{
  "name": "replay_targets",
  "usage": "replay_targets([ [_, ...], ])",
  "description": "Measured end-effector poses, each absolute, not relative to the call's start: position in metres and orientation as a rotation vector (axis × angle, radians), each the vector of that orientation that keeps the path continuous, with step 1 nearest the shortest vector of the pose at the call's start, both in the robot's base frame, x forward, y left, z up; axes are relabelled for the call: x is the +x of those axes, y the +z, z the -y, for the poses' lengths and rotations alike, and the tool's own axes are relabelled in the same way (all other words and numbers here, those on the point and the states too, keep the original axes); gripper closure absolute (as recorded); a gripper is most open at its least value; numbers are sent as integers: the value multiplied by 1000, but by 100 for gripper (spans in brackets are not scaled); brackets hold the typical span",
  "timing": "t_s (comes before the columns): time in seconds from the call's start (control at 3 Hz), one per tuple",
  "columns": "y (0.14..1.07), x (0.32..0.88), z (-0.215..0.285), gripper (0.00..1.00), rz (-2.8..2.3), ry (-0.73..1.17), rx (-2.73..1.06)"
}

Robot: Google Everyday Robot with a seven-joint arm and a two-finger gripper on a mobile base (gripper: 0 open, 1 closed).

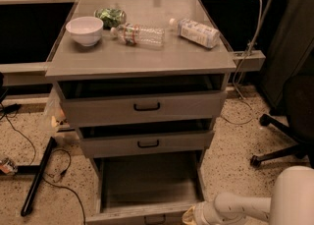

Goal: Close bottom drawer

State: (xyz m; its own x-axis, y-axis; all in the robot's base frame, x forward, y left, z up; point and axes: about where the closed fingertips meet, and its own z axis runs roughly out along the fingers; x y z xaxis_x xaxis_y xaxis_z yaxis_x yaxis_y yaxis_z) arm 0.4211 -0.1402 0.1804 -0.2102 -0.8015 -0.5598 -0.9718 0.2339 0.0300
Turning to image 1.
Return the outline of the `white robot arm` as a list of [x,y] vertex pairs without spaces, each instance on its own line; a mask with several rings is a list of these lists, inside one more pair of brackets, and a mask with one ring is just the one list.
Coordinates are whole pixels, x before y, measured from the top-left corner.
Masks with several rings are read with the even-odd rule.
[[314,225],[314,170],[304,166],[285,169],[270,197],[242,197],[220,193],[183,214],[184,225],[244,225],[247,218],[268,225]]

